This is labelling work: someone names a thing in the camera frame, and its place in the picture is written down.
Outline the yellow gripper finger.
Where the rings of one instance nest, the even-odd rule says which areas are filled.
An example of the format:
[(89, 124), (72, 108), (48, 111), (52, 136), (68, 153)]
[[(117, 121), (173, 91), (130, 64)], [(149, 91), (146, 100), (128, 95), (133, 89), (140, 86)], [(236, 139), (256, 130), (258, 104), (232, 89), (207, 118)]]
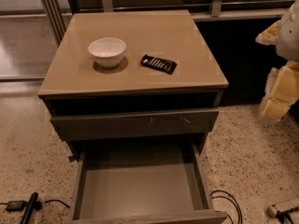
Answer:
[(275, 45), (277, 43), (278, 26), (280, 21), (271, 24), (267, 29), (258, 34), (255, 41), (261, 45)]
[(273, 67), (268, 74), (261, 115), (281, 120), (299, 100), (299, 62), (288, 61), (280, 69)]

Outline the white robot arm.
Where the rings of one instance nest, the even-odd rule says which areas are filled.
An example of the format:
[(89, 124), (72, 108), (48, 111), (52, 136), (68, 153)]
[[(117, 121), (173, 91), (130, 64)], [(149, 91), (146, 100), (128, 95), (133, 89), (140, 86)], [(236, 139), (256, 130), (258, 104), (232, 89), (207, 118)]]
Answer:
[(275, 45), (277, 55), (287, 60), (280, 69), (271, 69), (260, 105), (263, 118), (279, 121), (299, 100), (299, 0), (279, 21), (258, 34), (255, 41)]

